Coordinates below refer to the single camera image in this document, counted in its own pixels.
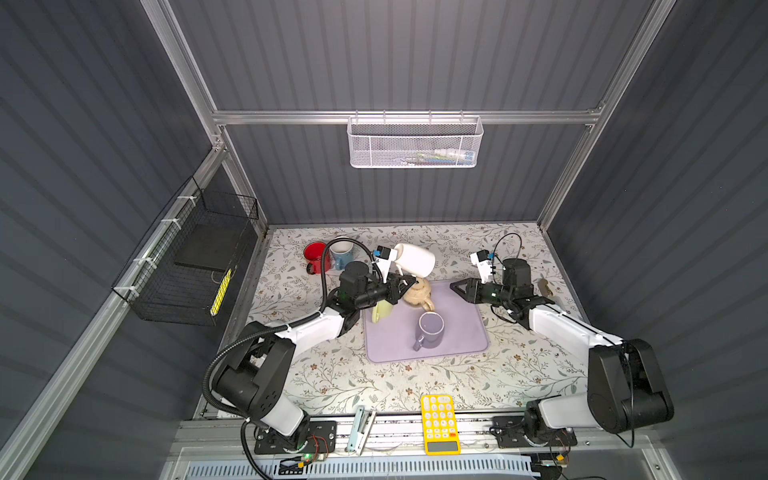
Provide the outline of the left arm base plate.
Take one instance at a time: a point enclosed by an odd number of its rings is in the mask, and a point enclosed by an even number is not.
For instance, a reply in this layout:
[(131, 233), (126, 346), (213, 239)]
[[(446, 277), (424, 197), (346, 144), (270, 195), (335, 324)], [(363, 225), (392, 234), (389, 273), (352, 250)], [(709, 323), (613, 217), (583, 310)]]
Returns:
[(253, 452), (257, 455), (328, 454), (336, 448), (336, 421), (310, 419), (289, 436), (276, 429), (259, 429)]

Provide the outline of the purple mug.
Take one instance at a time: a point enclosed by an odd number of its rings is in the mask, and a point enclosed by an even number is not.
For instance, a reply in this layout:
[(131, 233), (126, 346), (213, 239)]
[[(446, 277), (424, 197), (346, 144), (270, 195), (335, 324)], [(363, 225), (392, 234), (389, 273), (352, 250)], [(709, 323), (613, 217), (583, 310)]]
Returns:
[(418, 319), (415, 331), (414, 351), (438, 347), (445, 333), (445, 321), (437, 312), (424, 312)]

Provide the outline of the white cream mug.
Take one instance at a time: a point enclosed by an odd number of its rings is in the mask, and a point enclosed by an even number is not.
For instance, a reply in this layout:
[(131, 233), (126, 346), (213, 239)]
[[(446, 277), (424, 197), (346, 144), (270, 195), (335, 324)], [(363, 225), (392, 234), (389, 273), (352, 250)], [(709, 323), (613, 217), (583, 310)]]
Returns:
[(435, 268), (435, 255), (423, 247), (399, 243), (395, 246), (395, 251), (397, 256), (394, 263), (400, 272), (426, 278)]

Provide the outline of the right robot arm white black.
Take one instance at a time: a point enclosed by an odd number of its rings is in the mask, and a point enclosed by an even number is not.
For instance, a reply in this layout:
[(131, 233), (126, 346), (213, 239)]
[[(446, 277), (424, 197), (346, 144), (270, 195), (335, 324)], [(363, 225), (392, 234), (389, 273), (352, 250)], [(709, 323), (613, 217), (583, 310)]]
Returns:
[(514, 427), (540, 444), (574, 428), (598, 428), (618, 435), (673, 419), (675, 407), (652, 346), (641, 339), (606, 333), (565, 312), (534, 292), (529, 264), (520, 258), (502, 262), (502, 280), (494, 281), (492, 256), (471, 256), (478, 278), (450, 284), (471, 304), (500, 307), (507, 319), (538, 333), (584, 362), (587, 391), (531, 401)]

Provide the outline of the light green stapler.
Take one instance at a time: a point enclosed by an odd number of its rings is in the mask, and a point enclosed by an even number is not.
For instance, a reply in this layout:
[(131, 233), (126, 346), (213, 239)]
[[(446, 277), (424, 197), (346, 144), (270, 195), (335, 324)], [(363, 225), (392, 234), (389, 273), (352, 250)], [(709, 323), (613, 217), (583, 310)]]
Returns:
[(375, 423), (376, 411), (364, 405), (358, 405), (350, 430), (345, 451), (355, 455), (361, 455), (369, 438), (371, 429)]

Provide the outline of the pens in white basket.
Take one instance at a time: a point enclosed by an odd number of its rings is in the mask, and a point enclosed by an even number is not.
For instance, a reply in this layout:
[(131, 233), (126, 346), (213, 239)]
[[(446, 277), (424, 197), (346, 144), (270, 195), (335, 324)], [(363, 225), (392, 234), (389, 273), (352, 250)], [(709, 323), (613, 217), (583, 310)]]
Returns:
[(438, 149), (411, 152), (398, 162), (406, 165), (458, 165), (472, 167), (476, 164), (476, 152), (463, 149)]

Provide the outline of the lilac plastic tray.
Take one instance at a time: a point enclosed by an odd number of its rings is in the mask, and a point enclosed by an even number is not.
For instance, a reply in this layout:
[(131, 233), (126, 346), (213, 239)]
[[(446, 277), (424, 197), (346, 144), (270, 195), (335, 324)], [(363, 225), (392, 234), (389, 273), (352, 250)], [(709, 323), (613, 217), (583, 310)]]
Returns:
[(478, 306), (454, 293), (448, 280), (434, 281), (431, 286), (431, 300), (445, 321), (445, 333), (439, 345), (418, 351), (413, 349), (417, 323), (424, 310), (401, 300), (388, 316), (377, 323), (372, 321), (370, 309), (361, 313), (366, 355), (371, 362), (391, 363), (475, 354), (488, 349), (489, 338)]

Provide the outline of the beige ceramic teapot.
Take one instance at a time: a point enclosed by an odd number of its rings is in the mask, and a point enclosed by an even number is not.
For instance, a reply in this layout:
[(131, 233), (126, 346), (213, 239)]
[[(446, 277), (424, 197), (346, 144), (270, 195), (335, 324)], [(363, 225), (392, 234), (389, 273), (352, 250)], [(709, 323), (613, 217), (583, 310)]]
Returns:
[(416, 278), (416, 283), (412, 285), (403, 295), (402, 299), (414, 307), (422, 307), (427, 312), (434, 312), (435, 305), (431, 299), (431, 283), (422, 277)]

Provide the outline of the light green mug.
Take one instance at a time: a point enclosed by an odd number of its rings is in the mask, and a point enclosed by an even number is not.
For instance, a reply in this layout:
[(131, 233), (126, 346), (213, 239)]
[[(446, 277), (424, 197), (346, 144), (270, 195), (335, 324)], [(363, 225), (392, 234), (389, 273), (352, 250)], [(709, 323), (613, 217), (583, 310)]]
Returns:
[(392, 310), (393, 310), (393, 305), (388, 301), (386, 300), (378, 301), (372, 309), (371, 322), (374, 324), (380, 322), (382, 319), (389, 316)]

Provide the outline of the yellow calculator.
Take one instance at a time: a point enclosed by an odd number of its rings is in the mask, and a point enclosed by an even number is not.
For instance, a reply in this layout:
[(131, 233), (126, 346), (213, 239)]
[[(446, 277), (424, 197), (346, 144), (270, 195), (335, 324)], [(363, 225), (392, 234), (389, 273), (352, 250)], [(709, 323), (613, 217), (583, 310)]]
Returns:
[(425, 453), (459, 455), (461, 445), (453, 398), (447, 394), (423, 395), (420, 408)]

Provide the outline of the red mug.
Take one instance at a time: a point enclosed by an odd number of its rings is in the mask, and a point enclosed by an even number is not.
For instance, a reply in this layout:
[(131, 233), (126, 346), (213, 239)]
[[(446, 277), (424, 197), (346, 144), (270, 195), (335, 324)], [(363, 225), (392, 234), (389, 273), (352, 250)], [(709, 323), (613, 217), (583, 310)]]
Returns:
[(326, 244), (324, 242), (314, 242), (305, 247), (303, 255), (307, 262), (306, 272), (310, 275), (325, 273), (332, 267), (332, 257), (330, 253), (323, 254)]

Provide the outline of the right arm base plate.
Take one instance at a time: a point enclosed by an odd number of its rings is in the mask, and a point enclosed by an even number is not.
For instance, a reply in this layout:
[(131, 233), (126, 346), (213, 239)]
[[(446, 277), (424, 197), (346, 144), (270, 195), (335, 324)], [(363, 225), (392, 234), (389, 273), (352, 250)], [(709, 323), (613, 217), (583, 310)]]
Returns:
[(500, 448), (523, 447), (564, 447), (569, 449), (577, 445), (577, 438), (572, 430), (552, 429), (536, 416), (525, 415), (494, 416), (491, 419), (489, 433), (496, 439)]

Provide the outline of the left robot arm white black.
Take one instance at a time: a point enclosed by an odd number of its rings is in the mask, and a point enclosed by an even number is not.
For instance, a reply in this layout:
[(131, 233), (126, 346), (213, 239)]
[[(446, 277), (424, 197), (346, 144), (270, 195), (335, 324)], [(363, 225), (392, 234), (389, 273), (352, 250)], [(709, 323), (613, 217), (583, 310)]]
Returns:
[(284, 395), (293, 358), (318, 344), (348, 333), (361, 312), (380, 301), (395, 305), (416, 283), (406, 268), (390, 271), (390, 264), (405, 253), (406, 245), (379, 246), (371, 251), (360, 241), (370, 263), (349, 263), (337, 288), (321, 280), (321, 305), (317, 311), (290, 323), (267, 327), (247, 324), (238, 338), (212, 359), (202, 379), (202, 394), (214, 408), (276, 433), (290, 449), (297, 449), (309, 435), (310, 415)]

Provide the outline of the blue floral mug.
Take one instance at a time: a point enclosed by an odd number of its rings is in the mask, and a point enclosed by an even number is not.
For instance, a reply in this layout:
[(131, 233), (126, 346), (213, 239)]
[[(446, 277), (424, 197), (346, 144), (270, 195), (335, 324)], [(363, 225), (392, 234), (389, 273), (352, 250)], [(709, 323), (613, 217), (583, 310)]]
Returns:
[(338, 241), (330, 246), (333, 268), (335, 270), (344, 270), (354, 260), (354, 248), (355, 244), (349, 241)]

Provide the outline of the floral table mat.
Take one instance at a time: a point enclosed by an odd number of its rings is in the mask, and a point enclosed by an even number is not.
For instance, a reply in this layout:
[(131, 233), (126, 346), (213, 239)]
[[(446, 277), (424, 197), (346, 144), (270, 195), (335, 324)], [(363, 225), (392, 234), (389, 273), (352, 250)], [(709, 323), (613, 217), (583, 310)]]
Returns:
[[(476, 275), (469, 260), (476, 250), (519, 256), (531, 266), (534, 279), (546, 280), (563, 309), (571, 315), (578, 312), (534, 223), (278, 228), (268, 237), (248, 321), (272, 326), (314, 311), (320, 303), (320, 280), (306, 273), (303, 250), (336, 237), (356, 238), (369, 248), (399, 242), (424, 247), (436, 257), (432, 281)], [(585, 392), (586, 367), (573, 355), (500, 320), (485, 305), (479, 311), (489, 337), (482, 353), (375, 364), (366, 355), (364, 327), (357, 324), (342, 338), (295, 357), (284, 392), (311, 414), (351, 413), (359, 404), (384, 412), (415, 411), (421, 395), (434, 393), (452, 395), (461, 409), (480, 410), (522, 407), (533, 399)]]

